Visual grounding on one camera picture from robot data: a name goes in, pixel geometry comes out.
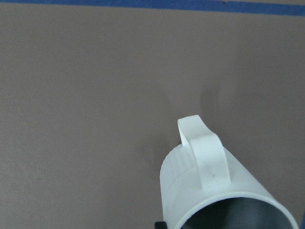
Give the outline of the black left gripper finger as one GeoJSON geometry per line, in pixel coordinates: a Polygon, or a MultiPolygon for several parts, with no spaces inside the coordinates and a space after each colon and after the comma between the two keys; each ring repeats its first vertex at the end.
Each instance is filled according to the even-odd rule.
{"type": "Polygon", "coordinates": [[[167,229],[167,224],[165,221],[157,221],[154,223],[155,229],[167,229]]]}

